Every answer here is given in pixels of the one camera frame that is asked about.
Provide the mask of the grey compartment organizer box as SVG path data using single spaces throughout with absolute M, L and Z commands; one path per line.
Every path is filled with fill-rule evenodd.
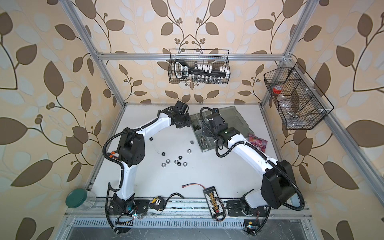
M 203 153 L 215 148 L 213 135 L 221 139 L 221 132 L 233 131 L 243 135 L 245 138 L 254 134 L 243 116 L 234 106 L 214 109 L 214 113 L 210 110 L 203 110 L 202 113 L 191 116 L 191 124 L 193 133 Z

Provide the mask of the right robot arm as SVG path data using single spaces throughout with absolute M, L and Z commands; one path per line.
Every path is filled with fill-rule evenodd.
M 238 130 L 228 128 L 217 109 L 203 107 L 200 117 L 205 129 L 212 135 L 217 157 L 235 153 L 254 168 L 261 177 L 261 186 L 244 194 L 244 212 L 258 207 L 278 209 L 285 206 L 294 211 L 305 208 L 304 196 L 296 184 L 291 165 L 278 161 L 251 144 Z

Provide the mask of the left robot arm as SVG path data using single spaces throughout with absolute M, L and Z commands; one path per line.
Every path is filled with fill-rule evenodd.
M 152 121 L 135 129 L 127 127 L 105 142 L 102 148 L 104 158 L 121 169 L 118 188 L 114 189 L 108 184 L 107 192 L 114 194 L 111 203 L 106 206 L 107 214 L 114 211 L 114 215 L 127 215 L 139 210 L 134 202 L 134 183 L 137 165 L 145 158 L 146 140 L 170 126 L 178 129 L 190 127 L 191 117 L 188 110 L 187 104 L 177 101 L 174 106 L 159 110 Z

